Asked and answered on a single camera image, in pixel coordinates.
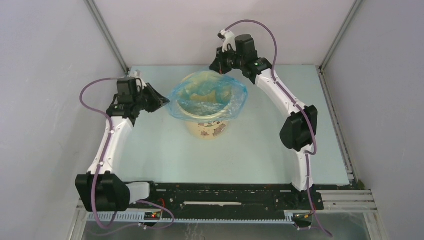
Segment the blue plastic trash bag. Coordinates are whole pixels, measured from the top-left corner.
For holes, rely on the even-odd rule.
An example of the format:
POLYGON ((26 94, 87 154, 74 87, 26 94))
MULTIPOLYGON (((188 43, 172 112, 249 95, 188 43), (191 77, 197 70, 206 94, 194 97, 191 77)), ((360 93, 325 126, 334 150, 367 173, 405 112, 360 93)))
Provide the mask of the blue plastic trash bag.
POLYGON ((211 70, 184 78, 167 96, 170 116, 186 122, 231 121, 243 110, 247 87, 237 79, 211 70))

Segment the yellow capybara trash bin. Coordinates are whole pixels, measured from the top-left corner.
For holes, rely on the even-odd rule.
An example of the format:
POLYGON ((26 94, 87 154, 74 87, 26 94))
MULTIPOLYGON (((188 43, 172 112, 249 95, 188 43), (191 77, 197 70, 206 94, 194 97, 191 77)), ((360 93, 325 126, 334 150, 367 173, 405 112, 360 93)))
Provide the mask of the yellow capybara trash bin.
POLYGON ((185 77, 176 102, 188 131, 203 140, 223 135, 229 125, 223 116, 231 95, 231 85, 216 72, 198 71, 185 77))

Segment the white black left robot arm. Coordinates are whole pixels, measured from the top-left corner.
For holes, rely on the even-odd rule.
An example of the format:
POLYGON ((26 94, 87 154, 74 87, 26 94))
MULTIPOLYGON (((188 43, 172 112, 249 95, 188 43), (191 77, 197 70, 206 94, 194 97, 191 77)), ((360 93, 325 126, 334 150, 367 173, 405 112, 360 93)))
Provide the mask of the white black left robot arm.
POLYGON ((142 111, 154 113, 170 101, 140 77, 115 78, 117 93, 106 111, 88 106, 83 101, 86 85, 80 92, 80 103, 106 118, 105 131, 98 152, 84 174, 77 175, 75 186, 88 212, 123 212, 139 201, 153 208, 158 194, 145 181, 125 182, 118 176, 128 137, 142 111))

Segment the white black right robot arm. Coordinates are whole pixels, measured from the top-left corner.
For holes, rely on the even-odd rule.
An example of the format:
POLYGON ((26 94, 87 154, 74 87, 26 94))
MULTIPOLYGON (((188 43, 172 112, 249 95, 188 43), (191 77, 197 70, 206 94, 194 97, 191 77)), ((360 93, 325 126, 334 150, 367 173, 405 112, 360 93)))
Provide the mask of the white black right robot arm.
POLYGON ((291 184, 297 190, 291 194, 291 204, 304 209, 311 202, 307 192, 312 185, 310 156, 316 153, 318 110, 301 102, 280 80, 272 64, 259 57, 254 39, 249 34, 235 36, 229 30, 217 35, 222 46, 216 49, 210 70, 227 74, 240 70, 243 76, 261 89, 286 117, 279 133, 282 144, 296 155, 291 184))

